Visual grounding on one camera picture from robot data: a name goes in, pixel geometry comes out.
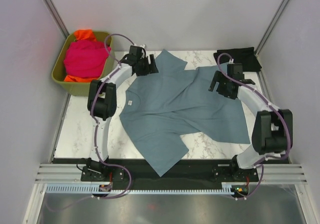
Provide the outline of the blue-grey t-shirt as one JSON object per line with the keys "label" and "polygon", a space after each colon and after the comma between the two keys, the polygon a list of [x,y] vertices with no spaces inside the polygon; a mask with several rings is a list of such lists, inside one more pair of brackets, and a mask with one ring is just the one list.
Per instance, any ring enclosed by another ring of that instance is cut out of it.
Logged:
{"label": "blue-grey t-shirt", "polygon": [[250,143],[242,103],[209,91],[218,66],[187,70],[186,61],[166,50],[155,63],[158,73],[138,76],[126,90],[119,118],[159,176],[188,153],[182,135],[202,132],[221,143]]}

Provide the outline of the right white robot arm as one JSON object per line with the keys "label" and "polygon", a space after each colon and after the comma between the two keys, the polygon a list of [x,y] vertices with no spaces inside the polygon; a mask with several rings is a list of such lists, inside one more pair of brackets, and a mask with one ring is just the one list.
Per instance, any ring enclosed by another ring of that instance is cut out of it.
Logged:
{"label": "right white robot arm", "polygon": [[293,114],[271,103],[259,92],[255,83],[245,79],[242,73],[235,77],[240,77],[240,80],[216,71],[209,91],[212,92],[218,83],[218,94],[233,100],[239,99],[255,116],[251,145],[235,155],[228,167],[230,177],[240,181],[247,175],[247,171],[251,174],[262,162],[285,160],[288,157],[293,145]]}

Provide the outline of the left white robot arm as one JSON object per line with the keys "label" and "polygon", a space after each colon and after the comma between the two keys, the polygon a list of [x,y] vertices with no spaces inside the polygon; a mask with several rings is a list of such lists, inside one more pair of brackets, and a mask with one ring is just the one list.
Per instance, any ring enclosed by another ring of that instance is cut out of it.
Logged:
{"label": "left white robot arm", "polygon": [[109,127],[117,109],[117,88],[133,75],[158,73],[153,54],[136,56],[126,54],[106,77],[93,80],[89,86],[87,109],[93,118],[92,148],[85,161],[82,179],[106,180],[114,164],[108,164]]}

